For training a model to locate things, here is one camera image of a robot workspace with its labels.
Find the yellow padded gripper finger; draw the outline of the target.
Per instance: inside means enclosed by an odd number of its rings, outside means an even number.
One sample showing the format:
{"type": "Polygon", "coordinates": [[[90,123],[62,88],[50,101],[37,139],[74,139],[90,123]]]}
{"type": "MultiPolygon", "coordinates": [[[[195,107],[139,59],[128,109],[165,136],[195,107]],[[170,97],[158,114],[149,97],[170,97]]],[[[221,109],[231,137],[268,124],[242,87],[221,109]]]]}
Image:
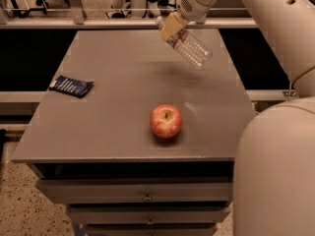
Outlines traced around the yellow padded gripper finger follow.
{"type": "Polygon", "coordinates": [[[166,19],[158,17],[159,35],[163,40],[174,37],[178,32],[186,27],[188,21],[184,19],[181,13],[172,12],[166,19]]]}

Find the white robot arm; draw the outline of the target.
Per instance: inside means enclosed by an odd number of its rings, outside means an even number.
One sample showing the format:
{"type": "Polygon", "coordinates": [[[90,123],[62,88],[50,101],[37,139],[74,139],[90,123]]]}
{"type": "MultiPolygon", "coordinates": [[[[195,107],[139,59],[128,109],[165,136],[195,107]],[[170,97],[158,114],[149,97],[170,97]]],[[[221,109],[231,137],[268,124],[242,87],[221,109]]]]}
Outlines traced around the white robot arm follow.
{"type": "MultiPolygon", "coordinates": [[[[176,0],[169,39],[218,0],[176,0]]],[[[315,6],[308,0],[241,0],[298,94],[257,115],[235,155],[234,236],[315,236],[315,6]]]]}

